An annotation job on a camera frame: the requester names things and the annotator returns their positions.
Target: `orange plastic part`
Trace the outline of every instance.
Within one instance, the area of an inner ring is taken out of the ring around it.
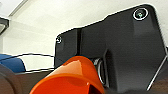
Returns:
[[[39,81],[30,94],[104,94],[93,63],[75,56]]]

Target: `circular opening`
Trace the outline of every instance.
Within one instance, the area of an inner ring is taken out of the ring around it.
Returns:
[[[134,12],[133,17],[136,20],[143,20],[147,17],[147,15],[148,15],[148,10],[147,9],[139,8]]]
[[[60,37],[60,36],[58,36],[57,38],[56,38],[56,43],[61,43],[62,42],[62,38]]]

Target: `gray surface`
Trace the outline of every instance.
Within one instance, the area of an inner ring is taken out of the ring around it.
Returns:
[[[14,94],[14,90],[11,84],[4,77],[4,74],[0,73],[0,93],[1,94]]]
[[[43,79],[46,75],[48,75],[51,71],[52,70],[15,74],[21,83],[23,91],[22,94],[29,94],[34,85]]]
[[[4,84],[4,86],[1,86],[0,88],[4,88],[4,91],[7,91],[8,87],[10,85],[13,88],[14,94],[22,94],[20,82],[17,79],[17,77],[15,76],[15,74],[10,69],[8,69],[7,67],[0,64],[0,74],[2,77],[2,80],[0,80],[0,83]]]

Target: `white surface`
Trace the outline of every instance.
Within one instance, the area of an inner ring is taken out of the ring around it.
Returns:
[[[23,0],[0,0],[0,17],[9,18],[9,15]]]
[[[1,35],[1,52],[11,55],[54,55],[58,34],[103,20],[107,15],[141,4],[155,7],[164,40],[168,45],[168,0],[28,0],[11,18]],[[21,57],[27,70],[53,67],[50,57]]]

